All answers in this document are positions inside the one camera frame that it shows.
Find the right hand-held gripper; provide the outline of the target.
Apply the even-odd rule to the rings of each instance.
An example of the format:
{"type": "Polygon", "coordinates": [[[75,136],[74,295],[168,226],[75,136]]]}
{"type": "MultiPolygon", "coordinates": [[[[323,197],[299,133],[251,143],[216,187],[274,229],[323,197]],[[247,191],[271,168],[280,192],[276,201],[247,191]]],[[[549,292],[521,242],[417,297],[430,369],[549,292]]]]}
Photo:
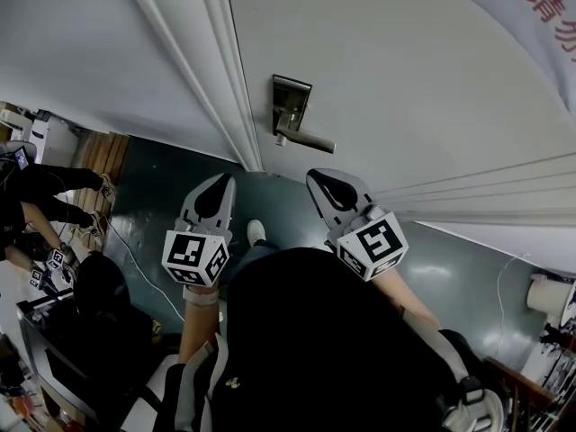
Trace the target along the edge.
{"type": "Polygon", "coordinates": [[[306,185],[328,226],[327,244],[363,281],[394,268],[409,244],[394,213],[385,210],[367,184],[348,173],[314,168],[306,185]]]}

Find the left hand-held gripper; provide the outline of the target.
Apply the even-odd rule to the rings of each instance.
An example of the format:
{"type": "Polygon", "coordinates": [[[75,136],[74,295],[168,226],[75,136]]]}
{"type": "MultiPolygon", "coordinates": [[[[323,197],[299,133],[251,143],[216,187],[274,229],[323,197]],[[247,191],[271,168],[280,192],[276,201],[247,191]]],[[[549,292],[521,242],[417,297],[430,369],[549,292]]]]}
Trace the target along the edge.
{"type": "Polygon", "coordinates": [[[175,227],[166,232],[161,265],[180,284],[212,286],[230,259],[235,207],[232,174],[215,175],[184,199],[175,227]]]}

